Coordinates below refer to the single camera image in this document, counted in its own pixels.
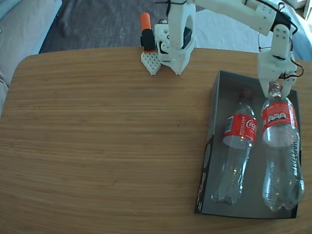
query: coca-cola bottle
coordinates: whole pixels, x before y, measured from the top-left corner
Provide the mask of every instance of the coca-cola bottle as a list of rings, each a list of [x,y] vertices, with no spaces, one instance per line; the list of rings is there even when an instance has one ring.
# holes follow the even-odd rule
[[[257,131],[251,96],[251,90],[244,89],[240,93],[237,110],[227,120],[222,152],[227,159],[223,163],[220,182],[213,195],[214,202],[232,205],[241,196],[245,168]]]
[[[271,82],[262,108],[262,141],[267,158],[262,196],[272,211],[294,208],[304,193],[296,114],[291,101],[281,98],[281,92],[282,87]]]

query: white rug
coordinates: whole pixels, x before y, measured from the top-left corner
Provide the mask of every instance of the white rug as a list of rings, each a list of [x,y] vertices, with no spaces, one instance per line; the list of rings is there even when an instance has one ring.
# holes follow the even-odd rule
[[[293,8],[286,5],[283,12],[291,16],[299,30],[292,38],[294,56],[297,59],[312,61],[312,36],[308,24],[296,14]],[[198,48],[236,50],[258,53],[258,32],[250,27],[222,14],[210,10],[196,13],[195,34]],[[272,33],[259,37],[261,47],[269,47]]]

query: wooden table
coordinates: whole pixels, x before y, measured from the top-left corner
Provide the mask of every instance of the wooden table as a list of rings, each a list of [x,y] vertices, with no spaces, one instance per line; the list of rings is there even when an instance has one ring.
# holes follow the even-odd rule
[[[312,65],[298,79],[306,195],[292,220],[194,214],[212,83],[256,54],[195,49],[152,77],[141,48],[31,56],[0,121],[1,234],[303,234],[312,230]]]

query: robotic arm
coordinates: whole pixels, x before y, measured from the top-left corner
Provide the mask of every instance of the robotic arm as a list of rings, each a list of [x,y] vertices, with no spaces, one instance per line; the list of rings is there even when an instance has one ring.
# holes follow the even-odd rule
[[[195,46],[193,35],[195,23],[195,5],[216,13],[227,15],[261,34],[273,32],[272,46],[262,50],[258,56],[258,79],[264,96],[268,96],[269,83],[283,79],[283,97],[286,97],[291,86],[295,84],[296,62],[292,52],[292,23],[279,12],[278,5],[268,0],[172,0],[168,1],[168,24],[155,25],[155,42],[157,52],[143,53],[141,60],[152,75],[155,75],[160,64],[169,66],[180,75],[189,63]],[[147,56],[154,56],[156,64],[151,67]]]

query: bottle cap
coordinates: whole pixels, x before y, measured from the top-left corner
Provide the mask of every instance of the bottle cap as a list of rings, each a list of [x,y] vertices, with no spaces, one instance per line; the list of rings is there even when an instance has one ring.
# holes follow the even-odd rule
[[[274,82],[274,81],[273,81],[273,82],[270,82],[270,84],[269,84],[269,93],[270,93],[273,89],[282,91],[282,86],[281,86],[279,83],[277,83],[277,82]]]
[[[249,88],[244,88],[242,91],[240,91],[239,98],[247,98],[252,99],[252,90]]]

